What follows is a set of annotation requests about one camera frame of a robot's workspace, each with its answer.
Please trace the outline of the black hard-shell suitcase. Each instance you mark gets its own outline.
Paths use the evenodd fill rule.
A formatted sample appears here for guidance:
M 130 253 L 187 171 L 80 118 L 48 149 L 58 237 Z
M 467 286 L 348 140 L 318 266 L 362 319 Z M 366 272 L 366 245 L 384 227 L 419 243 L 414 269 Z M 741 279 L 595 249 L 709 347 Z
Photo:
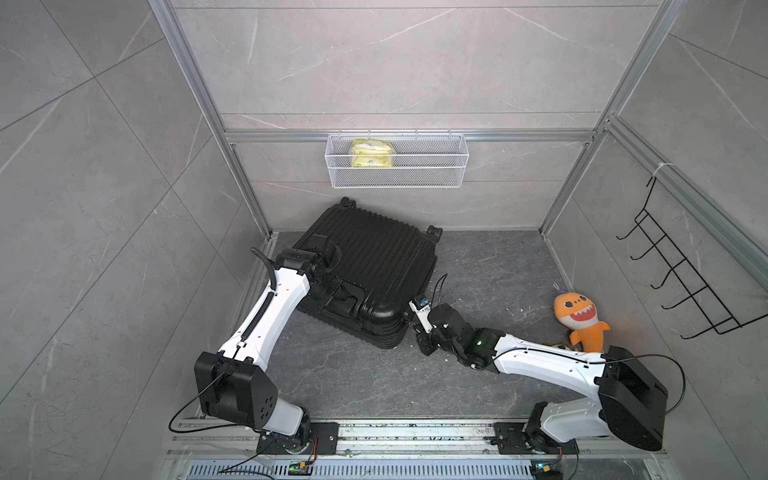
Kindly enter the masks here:
M 315 315 L 311 294 L 297 310 L 378 348 L 394 348 L 413 317 L 409 301 L 425 292 L 432 277 L 442 233 L 434 225 L 421 231 L 342 198 L 320 215 L 293 248 L 306 247 L 312 234 L 335 242 L 341 260 L 334 274 L 358 288 L 359 313 Z

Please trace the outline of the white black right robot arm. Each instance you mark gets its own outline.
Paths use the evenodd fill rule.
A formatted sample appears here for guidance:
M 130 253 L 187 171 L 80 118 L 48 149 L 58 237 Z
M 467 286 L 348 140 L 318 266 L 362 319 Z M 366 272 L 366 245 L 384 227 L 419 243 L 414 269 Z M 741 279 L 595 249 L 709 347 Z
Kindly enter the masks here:
M 531 377 L 579 394 L 573 401 L 534 405 L 516 438 L 526 449 L 552 453 L 578 439 L 609 436 L 644 451 L 662 449 L 672 410 L 668 390 L 641 356 L 617 346 L 605 353 L 561 349 L 474 328 L 453 307 L 432 306 L 424 297 L 409 307 L 423 354 L 443 350 L 472 370 Z

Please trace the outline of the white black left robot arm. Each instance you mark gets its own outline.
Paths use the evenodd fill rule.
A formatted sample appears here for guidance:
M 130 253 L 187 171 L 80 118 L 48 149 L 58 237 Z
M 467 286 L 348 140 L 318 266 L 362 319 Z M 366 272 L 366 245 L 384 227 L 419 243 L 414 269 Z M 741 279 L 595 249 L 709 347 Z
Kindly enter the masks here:
M 312 234 L 302 248 L 288 248 L 274 260 L 253 247 L 264 265 L 267 283 L 235 332 L 215 352 L 203 352 L 194 364 L 201 412 L 219 419 L 219 429 L 247 427 L 269 436 L 289 452 L 301 452 L 311 441 L 308 411 L 281 398 L 267 375 L 271 354 L 287 321 L 310 294 L 325 303 L 340 285 L 334 269 L 341 260 L 338 245 Z

